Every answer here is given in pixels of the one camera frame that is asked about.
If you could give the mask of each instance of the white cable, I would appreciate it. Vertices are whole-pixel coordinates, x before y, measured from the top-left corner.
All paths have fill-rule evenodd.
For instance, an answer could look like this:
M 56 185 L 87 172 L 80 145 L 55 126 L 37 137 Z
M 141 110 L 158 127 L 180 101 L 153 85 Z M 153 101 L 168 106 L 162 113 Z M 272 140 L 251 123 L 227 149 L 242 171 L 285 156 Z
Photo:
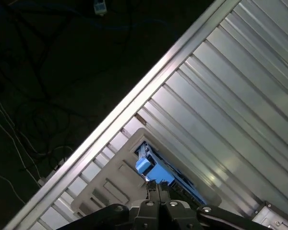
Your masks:
M 4 107 L 3 107 L 3 105 L 1 104 L 1 101 L 0 101 L 0 107 L 1 107 L 1 109 L 0 109 L 0 112 L 2 113 L 2 111 L 5 113 L 5 115 L 4 115 L 4 117 L 5 117 L 5 120 L 11 125 L 13 125 L 14 127 L 15 127 L 15 124 L 14 124 L 14 122 L 12 121 L 12 119 L 11 119 L 11 117 L 9 116 L 9 114 L 6 112 L 6 110 L 4 109 Z M 22 132 L 20 132 L 20 134 L 27 140 L 27 142 L 29 143 L 29 145 L 31 146 L 31 148 L 37 153 L 37 154 L 39 154 L 39 155 L 46 155 L 46 153 L 38 153 L 37 151 L 36 151 L 36 149 L 32 146 L 32 144 L 31 144 L 31 142 L 29 141 L 29 139 L 26 137 L 26 135 L 25 134 L 23 134 Z M 56 147 L 55 148 L 55 150 L 56 149 L 60 149 L 60 148 L 68 148 L 69 150 L 71 150 L 72 152 L 74 152 L 74 150 L 70 147 L 70 146 L 68 146 L 68 145 L 62 145 L 62 146 L 58 146 L 58 147 Z
M 16 150 L 17 150 L 17 152 L 18 152 L 18 155 L 19 155 L 19 157 L 20 157 L 20 160 L 21 160 L 24 168 L 26 168 L 26 166 L 25 166 L 25 164 L 24 164 L 24 161 L 23 161 L 23 158 L 21 157 L 21 154 L 20 154 L 20 152 L 19 152 L 19 150 L 18 150 L 18 148 L 17 148 L 17 145 L 16 145 L 16 143 L 15 143 L 14 138 L 2 127 L 1 124 L 0 124 L 0 128 L 2 128 L 2 130 L 12 139 L 12 141 L 13 141 L 13 143 L 14 143 L 14 146 L 15 146 L 15 148 L 16 148 Z M 29 171 L 27 168 L 26 168 L 26 171 L 29 173 L 29 175 L 30 175 L 30 176 L 33 178 L 33 180 L 36 182 L 36 184 L 38 185 L 38 187 L 40 187 L 39 183 L 36 181 L 36 179 L 34 178 L 34 176 L 30 173 L 30 171 Z
M 8 123 L 8 124 L 10 125 L 10 127 L 12 128 L 12 130 L 13 130 L 16 138 L 17 138 L 17 140 L 18 140 L 19 143 L 20 143 L 20 145 L 23 147 L 24 151 L 26 152 L 26 154 L 28 155 L 28 157 L 30 158 L 30 160 L 32 161 L 32 163 L 34 164 L 34 166 L 35 166 L 35 168 L 36 168 L 36 171 L 37 171 L 38 177 L 41 178 L 37 165 L 35 164 L 34 160 L 33 160 L 32 157 L 30 156 L 30 154 L 26 151 L 26 149 L 25 149 L 25 147 L 23 146 L 23 144 L 21 143 L 21 141 L 19 140 L 19 138 L 18 138 L 18 136 L 17 136 L 17 134 L 16 134 L 16 132 L 15 132 L 15 130 L 14 130 L 14 127 L 13 127 L 13 126 L 9 123 L 9 121 L 6 119 L 6 116 L 4 115 L 3 111 L 0 110 L 0 112 L 2 113 L 2 115 L 3 115 L 3 117 L 5 118 L 5 120 L 7 121 L 7 123 Z
M 13 192 L 15 193 L 15 195 L 17 196 L 17 198 L 18 198 L 22 203 L 25 204 L 25 202 L 18 196 L 18 194 L 17 194 L 17 192 L 15 191 L 14 186 L 12 185 L 12 183 L 11 183 L 8 179 L 6 179 L 4 176 L 0 176 L 0 178 L 3 179 L 3 180 L 5 180 L 7 183 L 10 184 L 10 186 L 12 187 L 12 190 L 13 190 Z

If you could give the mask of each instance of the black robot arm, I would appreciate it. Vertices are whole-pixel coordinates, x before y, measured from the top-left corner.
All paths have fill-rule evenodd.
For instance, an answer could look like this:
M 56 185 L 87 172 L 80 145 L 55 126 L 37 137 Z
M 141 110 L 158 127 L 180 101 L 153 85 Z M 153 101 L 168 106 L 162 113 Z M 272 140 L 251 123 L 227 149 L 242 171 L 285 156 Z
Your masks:
M 192 210 L 181 200 L 171 200 L 166 182 L 146 185 L 148 196 L 128 209 L 113 204 L 59 230 L 268 230 L 269 228 L 221 208 L 205 205 Z

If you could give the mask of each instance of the ribbed metal surface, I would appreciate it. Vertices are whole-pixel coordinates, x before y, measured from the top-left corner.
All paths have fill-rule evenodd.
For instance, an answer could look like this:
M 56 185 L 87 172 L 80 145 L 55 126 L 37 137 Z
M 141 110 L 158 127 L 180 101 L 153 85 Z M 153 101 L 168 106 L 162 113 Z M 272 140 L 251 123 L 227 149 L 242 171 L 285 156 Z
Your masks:
M 70 203 L 140 127 L 222 208 L 248 217 L 267 200 L 288 214 L 288 0 L 241 1 L 31 229 L 75 220 Z

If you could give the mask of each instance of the dark floor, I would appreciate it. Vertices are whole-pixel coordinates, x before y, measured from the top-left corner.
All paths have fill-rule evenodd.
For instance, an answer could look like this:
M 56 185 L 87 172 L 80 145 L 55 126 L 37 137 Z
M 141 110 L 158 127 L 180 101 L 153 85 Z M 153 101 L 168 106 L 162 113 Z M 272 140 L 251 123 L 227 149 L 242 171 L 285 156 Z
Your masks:
M 41 0 L 35 2 L 60 13 L 78 9 L 81 16 L 23 13 L 25 19 L 46 35 L 56 31 L 65 19 L 68 23 L 52 44 L 40 71 L 50 95 L 47 102 L 26 58 L 14 18 L 0 12 L 0 69 L 5 74 L 0 72 L 0 100 L 15 123 L 11 128 L 0 112 L 0 124 L 14 139 L 0 128 L 0 175 L 13 184 L 25 202 L 38 186 L 24 170 L 13 141 L 36 180 L 39 179 L 36 168 L 24 148 L 36 159 L 40 175 L 48 176 L 57 162 L 70 154 L 70 150 L 56 147 L 76 148 L 212 2 L 109 0 L 109 12 L 104 17 L 88 19 L 92 14 L 78 8 L 80 1 L 52 1 L 47 5 Z M 64 6 L 54 2 L 64 2 Z M 126 2 L 131 2 L 128 9 L 132 11 L 126 10 Z M 13 9 L 44 10 L 32 1 L 23 0 L 15 3 Z M 19 25 L 33 58 L 38 60 L 43 56 L 43 43 Z M 28 137 L 36 152 L 55 150 L 41 159 L 20 132 Z M 0 178 L 0 229 L 22 205 L 9 183 Z

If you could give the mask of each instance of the bolt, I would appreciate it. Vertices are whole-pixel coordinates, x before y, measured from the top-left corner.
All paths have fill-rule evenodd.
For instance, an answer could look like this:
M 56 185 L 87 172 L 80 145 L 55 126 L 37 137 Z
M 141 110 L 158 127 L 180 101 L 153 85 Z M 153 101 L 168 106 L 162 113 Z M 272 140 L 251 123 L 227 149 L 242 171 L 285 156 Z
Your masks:
M 114 209 L 114 211 L 116 211 L 116 212 L 121 212 L 121 211 L 123 211 L 124 210 L 124 208 L 122 207 L 122 206 L 117 206 L 115 209 Z
M 173 207 L 178 205 L 178 203 L 175 202 L 175 201 L 171 201 L 169 204 L 170 204 L 171 206 L 173 206 Z
M 210 211 L 211 211 L 211 208 L 210 208 L 210 207 L 203 207 L 203 210 L 204 210 L 205 212 L 210 212 Z
M 192 229 L 194 227 L 193 224 L 187 224 L 187 228 Z
M 147 205 L 147 206 L 153 206 L 154 203 L 153 203 L 152 201 L 148 201 L 148 202 L 146 203 L 146 205 Z

